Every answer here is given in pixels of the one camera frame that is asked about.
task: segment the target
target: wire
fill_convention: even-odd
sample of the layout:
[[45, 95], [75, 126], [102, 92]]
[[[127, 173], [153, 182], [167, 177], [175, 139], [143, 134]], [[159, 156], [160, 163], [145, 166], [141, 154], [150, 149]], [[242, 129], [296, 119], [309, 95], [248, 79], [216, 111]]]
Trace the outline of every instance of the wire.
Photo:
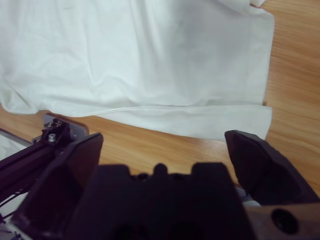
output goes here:
[[13, 212], [5, 215], [5, 216], [2, 218], [2, 220], [5, 220], [5, 219], [7, 219], [8, 217], [12, 216], [15, 212], [16, 212], [16, 211], [13, 211]]
[[8, 202], [10, 202], [11, 200], [15, 199], [16, 197], [18, 197], [21, 193], [16, 193], [14, 196], [12, 196], [11, 198], [9, 198], [8, 200], [4, 201], [3, 203], [0, 204], [0, 208], [2, 208], [4, 205], [6, 205]]

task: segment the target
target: bolt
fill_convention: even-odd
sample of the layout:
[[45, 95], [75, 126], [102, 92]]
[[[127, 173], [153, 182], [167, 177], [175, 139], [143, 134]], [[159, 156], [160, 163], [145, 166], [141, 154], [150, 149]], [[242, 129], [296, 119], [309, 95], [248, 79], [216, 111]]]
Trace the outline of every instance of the bolt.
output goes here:
[[54, 133], [49, 134], [48, 142], [53, 143], [56, 141], [56, 135]]

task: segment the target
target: white cloth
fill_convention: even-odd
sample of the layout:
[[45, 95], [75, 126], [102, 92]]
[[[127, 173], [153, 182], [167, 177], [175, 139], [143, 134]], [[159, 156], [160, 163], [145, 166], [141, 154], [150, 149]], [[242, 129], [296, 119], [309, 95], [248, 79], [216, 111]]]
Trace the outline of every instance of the white cloth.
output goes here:
[[273, 31], [250, 0], [0, 0], [0, 102], [18, 114], [264, 139]]

